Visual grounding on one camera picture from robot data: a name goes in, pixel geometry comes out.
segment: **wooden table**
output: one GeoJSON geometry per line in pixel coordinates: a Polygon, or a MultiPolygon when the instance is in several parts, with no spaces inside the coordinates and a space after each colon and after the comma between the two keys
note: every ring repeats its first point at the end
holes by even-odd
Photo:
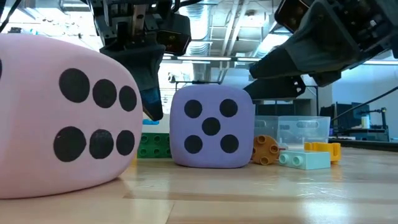
{"type": "Polygon", "coordinates": [[[0,200],[1,224],[398,223],[398,154],[343,149],[324,170],[191,169],[138,160],[117,180],[69,194],[0,200]]]}

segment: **green lego brick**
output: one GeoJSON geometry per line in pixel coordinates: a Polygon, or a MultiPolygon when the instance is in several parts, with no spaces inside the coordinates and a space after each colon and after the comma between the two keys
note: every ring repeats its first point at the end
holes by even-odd
{"type": "Polygon", "coordinates": [[[169,134],[143,133],[138,158],[171,158],[169,134]]]}

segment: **pink foam die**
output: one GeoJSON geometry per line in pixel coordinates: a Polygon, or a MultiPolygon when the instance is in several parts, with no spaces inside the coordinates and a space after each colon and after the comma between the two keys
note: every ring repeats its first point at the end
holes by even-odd
{"type": "Polygon", "coordinates": [[[131,74],[47,37],[0,34],[0,198],[84,189],[121,174],[142,131],[131,74]]]}

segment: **purple foam die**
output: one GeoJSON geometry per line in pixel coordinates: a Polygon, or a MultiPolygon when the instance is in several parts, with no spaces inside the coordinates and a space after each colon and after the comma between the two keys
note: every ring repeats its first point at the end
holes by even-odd
{"type": "Polygon", "coordinates": [[[192,85],[174,94],[170,150],[175,163],[202,168],[236,168],[249,163],[254,107],[244,90],[192,85]]]}

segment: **clear plastic bin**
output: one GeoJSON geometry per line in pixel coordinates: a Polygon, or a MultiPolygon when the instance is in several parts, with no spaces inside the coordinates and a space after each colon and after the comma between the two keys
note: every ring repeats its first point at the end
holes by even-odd
{"type": "Polygon", "coordinates": [[[330,117],[279,116],[277,141],[289,147],[303,147],[305,142],[328,142],[330,117]]]}
{"type": "Polygon", "coordinates": [[[254,136],[267,135],[277,141],[278,137],[278,116],[256,116],[254,123],[254,136]]]}

